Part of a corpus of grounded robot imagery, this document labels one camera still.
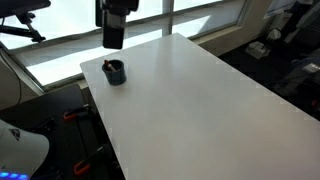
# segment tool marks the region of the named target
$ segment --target red part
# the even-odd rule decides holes
[[[77,116],[78,116],[78,115],[76,115],[76,114],[70,114],[70,115],[69,115],[69,112],[66,112],[66,113],[64,113],[64,115],[63,115],[63,119],[64,119],[65,121],[70,121],[70,120],[75,119]]]
[[[84,175],[85,173],[87,173],[90,169],[90,164],[87,164],[86,166],[84,166],[83,168],[79,169],[79,167],[82,165],[82,162],[79,162],[78,164],[76,164],[74,167],[73,167],[73,172],[75,175],[77,176],[82,176]]]

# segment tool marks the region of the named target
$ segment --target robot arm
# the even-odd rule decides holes
[[[122,49],[126,16],[138,9],[139,0],[95,0],[96,26],[103,28],[103,46],[105,48]],[[34,14],[32,10],[46,8],[49,0],[0,0],[0,18],[16,15],[21,24],[28,29],[0,25],[0,33],[32,38],[33,42],[42,42],[42,37],[31,26]]]

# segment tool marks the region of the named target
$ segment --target dark floor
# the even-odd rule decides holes
[[[246,47],[247,45],[241,46],[219,58],[271,91],[273,91],[273,85],[288,73],[291,61],[302,59],[301,53],[308,53],[297,46],[281,50],[276,48],[268,57],[257,60],[245,52]],[[301,87],[297,95],[282,98],[320,120],[319,112],[311,107],[311,102],[315,98],[319,98],[318,94],[320,94],[315,89],[317,88],[310,90],[310,88]]]
[[[220,58],[266,87],[283,78],[292,61],[275,53],[257,60],[245,53],[245,49],[246,46],[241,46]]]

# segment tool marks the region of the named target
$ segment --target white robot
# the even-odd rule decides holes
[[[28,180],[44,162],[49,141],[0,119],[0,180]]]

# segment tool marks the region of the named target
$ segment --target wall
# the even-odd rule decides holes
[[[8,56],[1,51],[6,60],[10,60]],[[37,88],[30,79],[17,67],[17,65],[10,63],[21,78],[22,87],[22,101],[38,97],[43,92]],[[4,63],[0,57],[0,110],[13,106],[17,103],[19,98],[19,82],[14,73]]]
[[[254,36],[265,32],[273,18],[264,18],[272,0],[247,0],[238,26],[230,27],[201,38],[194,42],[216,56],[249,42]],[[15,65],[23,79],[23,101],[42,95],[43,92]],[[14,105],[18,99],[18,82],[14,74],[0,62],[0,110]]]

